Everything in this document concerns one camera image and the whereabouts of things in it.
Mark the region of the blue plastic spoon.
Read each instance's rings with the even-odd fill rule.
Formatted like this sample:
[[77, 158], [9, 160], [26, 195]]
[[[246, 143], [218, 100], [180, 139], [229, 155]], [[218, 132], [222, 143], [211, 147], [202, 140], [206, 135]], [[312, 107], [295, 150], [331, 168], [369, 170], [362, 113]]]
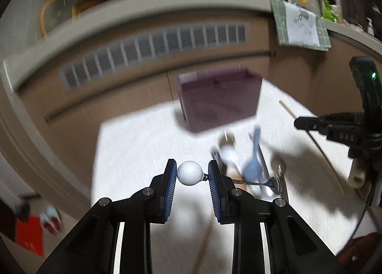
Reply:
[[259, 125], [256, 125], [253, 132], [253, 156], [251, 160], [245, 165], [242, 175], [244, 179], [248, 182], [263, 182], [264, 173], [262, 163], [260, 162], [259, 153], [260, 153], [260, 133], [261, 128]]

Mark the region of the grey ventilation grille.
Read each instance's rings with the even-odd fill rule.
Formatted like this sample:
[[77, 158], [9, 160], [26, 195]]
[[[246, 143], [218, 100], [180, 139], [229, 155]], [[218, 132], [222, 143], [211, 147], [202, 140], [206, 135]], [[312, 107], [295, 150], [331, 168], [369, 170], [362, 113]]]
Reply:
[[172, 54], [245, 45], [249, 42], [249, 33], [249, 23], [246, 22], [219, 21], [163, 27], [102, 46], [60, 69], [59, 79], [65, 90], [73, 91]]

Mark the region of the white paper towel mat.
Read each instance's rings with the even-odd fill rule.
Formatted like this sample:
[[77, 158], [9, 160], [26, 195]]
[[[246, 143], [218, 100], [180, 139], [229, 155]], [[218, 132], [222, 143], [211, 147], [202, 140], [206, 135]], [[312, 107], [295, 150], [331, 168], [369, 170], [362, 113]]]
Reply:
[[193, 133], [184, 102], [166, 102], [100, 126], [92, 201], [127, 209], [120, 273], [265, 273], [271, 227], [293, 253], [302, 224], [328, 253], [308, 273], [337, 270], [336, 254], [365, 210], [348, 184], [345, 145], [311, 137], [312, 113], [263, 82], [256, 114]]

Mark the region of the green checkered hanging towel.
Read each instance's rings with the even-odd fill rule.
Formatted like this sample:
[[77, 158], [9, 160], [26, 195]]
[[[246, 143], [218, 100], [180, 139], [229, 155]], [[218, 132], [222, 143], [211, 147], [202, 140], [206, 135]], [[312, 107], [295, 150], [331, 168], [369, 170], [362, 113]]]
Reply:
[[323, 20], [314, 13], [282, 0], [270, 0], [279, 45], [329, 51], [331, 41]]

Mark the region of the red object on floor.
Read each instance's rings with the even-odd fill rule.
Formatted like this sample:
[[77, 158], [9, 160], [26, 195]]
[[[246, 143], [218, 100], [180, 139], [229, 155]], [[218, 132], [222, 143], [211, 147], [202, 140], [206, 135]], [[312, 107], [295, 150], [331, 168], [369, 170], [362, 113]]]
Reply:
[[39, 217], [30, 216], [27, 222], [16, 220], [15, 242], [35, 255], [44, 257], [43, 229]]

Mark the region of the white plastic spoon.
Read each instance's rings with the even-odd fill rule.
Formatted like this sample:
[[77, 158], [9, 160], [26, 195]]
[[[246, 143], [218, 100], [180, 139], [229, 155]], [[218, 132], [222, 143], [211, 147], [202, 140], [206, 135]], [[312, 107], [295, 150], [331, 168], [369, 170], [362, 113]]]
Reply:
[[241, 168], [239, 165], [239, 157], [233, 146], [224, 145], [219, 149], [221, 161], [226, 165], [227, 169], [232, 173], [235, 172], [241, 175]]

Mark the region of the purple plastic utensil caddy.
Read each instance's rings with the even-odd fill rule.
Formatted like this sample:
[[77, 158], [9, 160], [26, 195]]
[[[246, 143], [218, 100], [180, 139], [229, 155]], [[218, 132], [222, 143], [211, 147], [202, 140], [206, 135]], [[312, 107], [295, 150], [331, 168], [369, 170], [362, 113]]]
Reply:
[[188, 130], [200, 133], [255, 116], [262, 76], [237, 66], [182, 74], [175, 84]]

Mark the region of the silver metal spoon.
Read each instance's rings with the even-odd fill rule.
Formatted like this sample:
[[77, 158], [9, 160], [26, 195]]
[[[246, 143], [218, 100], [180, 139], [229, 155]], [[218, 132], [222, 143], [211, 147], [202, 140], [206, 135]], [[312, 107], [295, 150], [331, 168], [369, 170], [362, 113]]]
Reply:
[[289, 197], [287, 193], [287, 186], [284, 174], [286, 172], [286, 163], [281, 159], [279, 156], [274, 156], [271, 158], [271, 168], [274, 172], [274, 174], [278, 177], [280, 181], [280, 187], [281, 187], [281, 197], [288, 203]]

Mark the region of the white ball-end metal utensil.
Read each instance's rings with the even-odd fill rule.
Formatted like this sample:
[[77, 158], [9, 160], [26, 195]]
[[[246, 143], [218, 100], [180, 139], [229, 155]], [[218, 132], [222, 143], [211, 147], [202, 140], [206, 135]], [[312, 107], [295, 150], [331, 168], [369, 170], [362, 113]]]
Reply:
[[[201, 166], [192, 161], [183, 162], [177, 168], [177, 179], [186, 186], [194, 186], [202, 181], [208, 180], [208, 174], [205, 174], [201, 168]], [[236, 180], [233, 179], [235, 184], [239, 185], [247, 185], [247, 186], [266, 186], [270, 188], [270, 190], [276, 194], [281, 195], [281, 185], [280, 181], [276, 177], [271, 177], [268, 181], [264, 183], [259, 182], [248, 182], [244, 180]]]

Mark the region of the wooden chopstick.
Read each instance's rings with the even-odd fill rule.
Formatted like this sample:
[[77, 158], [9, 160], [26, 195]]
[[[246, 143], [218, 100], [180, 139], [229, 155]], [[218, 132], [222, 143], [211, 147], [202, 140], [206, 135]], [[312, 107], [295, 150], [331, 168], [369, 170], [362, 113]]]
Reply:
[[[296, 120], [297, 119], [297, 115], [282, 101], [282, 100], [279, 100], [279, 104], [288, 112], [288, 114], [291, 115], [291, 117]], [[311, 133], [309, 131], [305, 131], [305, 133], [307, 134], [308, 138], [313, 142], [314, 146], [316, 147], [316, 149], [319, 151], [319, 153], [323, 156], [324, 160], [326, 161], [327, 165], [329, 166], [329, 168], [331, 169], [331, 172], [332, 172], [332, 176], [333, 178], [335, 179], [335, 182], [336, 184], [338, 185], [339, 187], [339, 190], [341, 192], [342, 195], [345, 194], [345, 191], [344, 191], [344, 188], [343, 188], [343, 185], [341, 184], [341, 181], [340, 181], [340, 178], [334, 168], [334, 166], [332, 165], [332, 163], [330, 162], [329, 158], [327, 157], [327, 155], [325, 154], [325, 152], [323, 151], [323, 149], [321, 148], [321, 146], [318, 144], [318, 142], [316, 141], [316, 139], [314, 139], [314, 137], [311, 135]]]

